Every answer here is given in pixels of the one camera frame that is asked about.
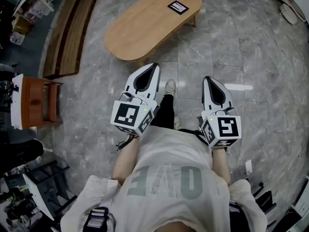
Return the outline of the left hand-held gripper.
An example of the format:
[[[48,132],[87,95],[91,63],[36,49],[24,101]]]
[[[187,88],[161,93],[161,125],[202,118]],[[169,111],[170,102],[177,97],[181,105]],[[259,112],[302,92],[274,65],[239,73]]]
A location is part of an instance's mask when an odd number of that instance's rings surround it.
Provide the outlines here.
[[[114,102],[111,124],[122,132],[141,136],[155,117],[160,75],[158,63],[144,65],[133,72],[120,98]]]

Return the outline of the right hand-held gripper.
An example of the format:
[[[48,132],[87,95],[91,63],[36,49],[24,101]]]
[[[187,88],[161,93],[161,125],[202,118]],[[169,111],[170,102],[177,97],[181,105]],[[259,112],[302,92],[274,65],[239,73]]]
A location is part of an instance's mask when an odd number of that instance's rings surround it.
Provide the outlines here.
[[[230,91],[221,82],[204,77],[202,103],[199,131],[209,147],[226,148],[242,138],[241,117],[236,113]]]

